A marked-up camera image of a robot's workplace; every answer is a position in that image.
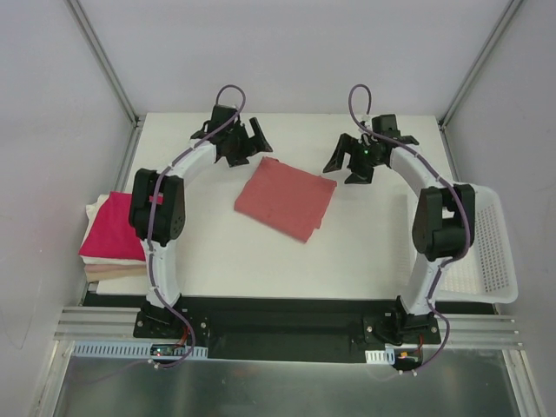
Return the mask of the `salmon pink t shirt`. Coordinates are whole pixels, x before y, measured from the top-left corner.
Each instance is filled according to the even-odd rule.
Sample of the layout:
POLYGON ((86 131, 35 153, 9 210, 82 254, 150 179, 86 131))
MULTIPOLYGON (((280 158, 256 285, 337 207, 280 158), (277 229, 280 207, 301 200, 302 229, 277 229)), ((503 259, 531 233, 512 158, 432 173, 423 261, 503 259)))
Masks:
POLYGON ((263 157, 234 210, 299 242, 321 226, 337 182, 263 157))

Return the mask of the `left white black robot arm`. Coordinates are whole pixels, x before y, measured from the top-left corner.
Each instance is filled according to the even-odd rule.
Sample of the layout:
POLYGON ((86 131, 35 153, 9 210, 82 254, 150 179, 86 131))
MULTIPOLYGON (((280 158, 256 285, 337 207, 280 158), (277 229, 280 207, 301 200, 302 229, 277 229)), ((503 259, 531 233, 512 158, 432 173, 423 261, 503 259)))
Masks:
POLYGON ((129 225, 139 238, 146 261, 148 292, 136 317, 136 338, 171 339, 191 334, 179 312, 182 291, 176 273, 176 244, 186 225, 186 188, 206 168, 225 159, 229 167, 271 152, 255 117, 250 135, 240 111, 216 104, 211 117, 189 139, 185 150, 165 168, 136 171, 129 225))

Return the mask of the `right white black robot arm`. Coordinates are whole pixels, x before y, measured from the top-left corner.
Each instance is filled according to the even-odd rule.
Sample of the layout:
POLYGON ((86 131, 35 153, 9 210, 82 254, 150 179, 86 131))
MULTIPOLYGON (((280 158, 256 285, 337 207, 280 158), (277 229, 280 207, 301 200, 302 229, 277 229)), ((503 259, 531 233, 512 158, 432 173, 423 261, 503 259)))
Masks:
MULTIPOLYGON (((367 185, 386 166, 398 173, 418 198, 411 238, 417 252, 411 279, 416 287, 399 295, 390 315, 373 325, 379 341, 401 345, 433 328, 435 292, 445 269, 463 258, 474 241, 475 188, 444 179, 422 156, 418 141, 401 134, 395 115, 365 116, 360 135, 340 135, 329 173, 347 168, 347 184, 367 185)), ((263 157, 235 200, 235 211, 307 242, 321 225, 337 184, 263 157)))

